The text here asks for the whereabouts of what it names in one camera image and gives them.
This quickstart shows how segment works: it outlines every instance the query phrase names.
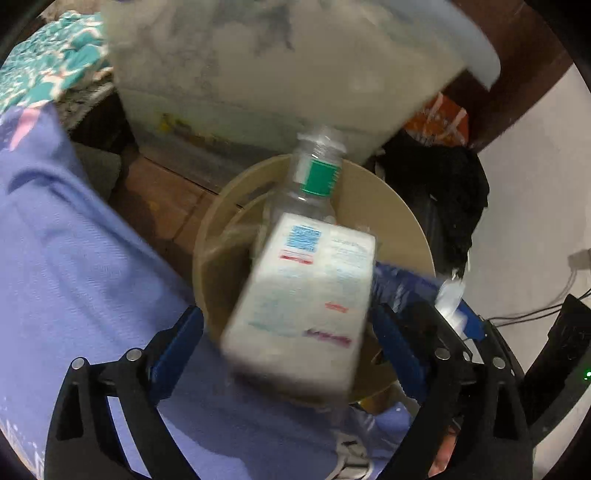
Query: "black cable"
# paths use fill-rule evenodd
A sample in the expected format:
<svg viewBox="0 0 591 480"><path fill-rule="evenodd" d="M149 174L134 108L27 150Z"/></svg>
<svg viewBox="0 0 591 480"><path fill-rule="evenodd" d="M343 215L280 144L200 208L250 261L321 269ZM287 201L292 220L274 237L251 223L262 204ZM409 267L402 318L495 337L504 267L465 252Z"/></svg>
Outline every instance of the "black cable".
<svg viewBox="0 0 591 480"><path fill-rule="evenodd" d="M579 297L579 300L586 299L590 294L591 294L591 288L588 289L585 293L583 293ZM562 303L563 302L560 302L560 303L557 303L556 305L551 305L550 307L545 307L543 309L534 310L533 312L524 313L523 315L515 315L515 316L511 316L511 317L490 317L490 318L487 318L486 320L488 320L490 322L492 320L518 320L518 319L524 319L526 317L529 317L530 315L535 315L536 313L542 313L542 312L545 312L546 310L551 310L551 309L555 309L556 307L561 307L562 306Z"/></svg>
<svg viewBox="0 0 591 480"><path fill-rule="evenodd" d="M591 254L589 251L586 251L587 256L589 257L589 265L591 265ZM566 285L562 289L562 291L552 299L552 301L548 302L548 305L552 305L553 303L563 301L564 298L569 294L569 292L573 289L574 282L577 281L577 275L579 274L578 270L571 270L570 277L566 282Z"/></svg>
<svg viewBox="0 0 591 480"><path fill-rule="evenodd" d="M591 288L588 289L585 293L583 293L580 297L578 297L578 300L584 300L584 299L588 298L589 296L591 296ZM529 317L530 315L535 315L536 313L541 313L546 310L555 309L556 307L559 307L559 308L557 310L553 310L552 312L544 313L543 315L540 315L538 317L526 318L526 317ZM559 303L557 305L552 305L551 307L546 307L545 309L535 310L533 312L529 312L529 313L526 313L524 315L520 315L517 317L491 317L490 319L487 319L487 320L496 320L496 319L509 320L508 322L499 323L499 324L495 325L497 328L499 328L499 327L504 327L505 325L515 325L517 323L525 323L525 322L531 322L532 320L543 319L543 318L549 317L550 315L554 315L555 313L558 313L561 308L562 308L562 303Z"/></svg>

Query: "white box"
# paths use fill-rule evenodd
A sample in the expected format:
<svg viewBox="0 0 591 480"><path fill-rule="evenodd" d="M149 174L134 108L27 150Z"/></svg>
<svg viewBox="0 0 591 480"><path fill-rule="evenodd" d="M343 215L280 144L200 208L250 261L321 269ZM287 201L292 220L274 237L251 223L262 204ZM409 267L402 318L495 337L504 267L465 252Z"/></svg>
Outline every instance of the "white box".
<svg viewBox="0 0 591 480"><path fill-rule="evenodd" d="M363 336L375 238L286 213L222 337L234 367L298 394L351 387Z"/></svg>

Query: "green bottle label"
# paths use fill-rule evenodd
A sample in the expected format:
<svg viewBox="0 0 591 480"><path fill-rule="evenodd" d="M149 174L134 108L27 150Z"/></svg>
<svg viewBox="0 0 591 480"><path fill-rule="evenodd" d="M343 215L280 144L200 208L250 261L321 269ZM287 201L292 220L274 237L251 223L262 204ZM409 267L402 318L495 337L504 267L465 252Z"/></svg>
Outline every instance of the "green bottle label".
<svg viewBox="0 0 591 480"><path fill-rule="evenodd" d="M339 170L340 168L336 165L312 159L308 177L301 186L302 191L320 197L328 197L335 186Z"/></svg>

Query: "black cloth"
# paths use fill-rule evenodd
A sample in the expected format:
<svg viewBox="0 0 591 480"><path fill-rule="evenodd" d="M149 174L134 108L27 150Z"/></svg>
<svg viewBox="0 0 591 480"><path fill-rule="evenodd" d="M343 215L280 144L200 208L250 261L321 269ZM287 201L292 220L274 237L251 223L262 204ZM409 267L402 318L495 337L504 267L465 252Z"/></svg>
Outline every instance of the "black cloth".
<svg viewBox="0 0 591 480"><path fill-rule="evenodd" d="M489 185L476 153L425 147L400 131L376 160L385 181L406 202L426 234L438 273L463 273L472 233L488 206Z"/></svg>

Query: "metal screw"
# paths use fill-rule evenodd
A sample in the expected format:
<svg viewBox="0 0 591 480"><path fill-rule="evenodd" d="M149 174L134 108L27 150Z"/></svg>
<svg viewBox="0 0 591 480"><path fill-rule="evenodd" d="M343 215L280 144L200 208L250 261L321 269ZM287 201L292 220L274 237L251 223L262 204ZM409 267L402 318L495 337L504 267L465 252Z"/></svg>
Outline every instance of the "metal screw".
<svg viewBox="0 0 591 480"><path fill-rule="evenodd" d="M125 358L130 362L135 362L139 360L142 356L142 350L139 348L132 348L129 352L125 354Z"/></svg>
<svg viewBox="0 0 591 480"><path fill-rule="evenodd" d="M78 358L74 359L74 361L72 362L72 368L74 370L79 370L83 366L84 366L84 359L81 356L79 356Z"/></svg>
<svg viewBox="0 0 591 480"><path fill-rule="evenodd" d="M449 360L450 358L450 354L449 351L444 349L444 348L437 348L435 350L435 356L439 359L439 360Z"/></svg>
<svg viewBox="0 0 591 480"><path fill-rule="evenodd" d="M492 364L499 370L503 370L505 368L505 361L499 356L496 356L492 359Z"/></svg>

